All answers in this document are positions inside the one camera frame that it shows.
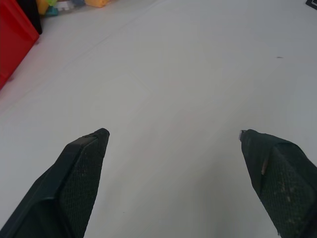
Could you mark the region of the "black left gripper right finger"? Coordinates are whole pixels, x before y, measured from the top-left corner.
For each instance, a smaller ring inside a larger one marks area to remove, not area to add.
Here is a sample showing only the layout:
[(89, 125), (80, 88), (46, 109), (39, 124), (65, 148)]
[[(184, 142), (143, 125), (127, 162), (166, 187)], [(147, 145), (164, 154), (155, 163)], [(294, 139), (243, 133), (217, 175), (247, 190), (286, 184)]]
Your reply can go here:
[(239, 135), (253, 189), (282, 238), (317, 236), (317, 168), (296, 144), (255, 130)]

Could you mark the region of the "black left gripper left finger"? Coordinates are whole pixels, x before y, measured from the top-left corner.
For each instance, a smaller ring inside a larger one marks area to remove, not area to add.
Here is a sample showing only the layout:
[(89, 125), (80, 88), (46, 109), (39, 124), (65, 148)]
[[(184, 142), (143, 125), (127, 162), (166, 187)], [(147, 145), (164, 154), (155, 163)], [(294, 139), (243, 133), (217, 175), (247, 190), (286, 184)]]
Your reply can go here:
[(96, 201), (110, 132), (67, 144), (32, 184), (0, 231), (2, 238), (82, 238)]

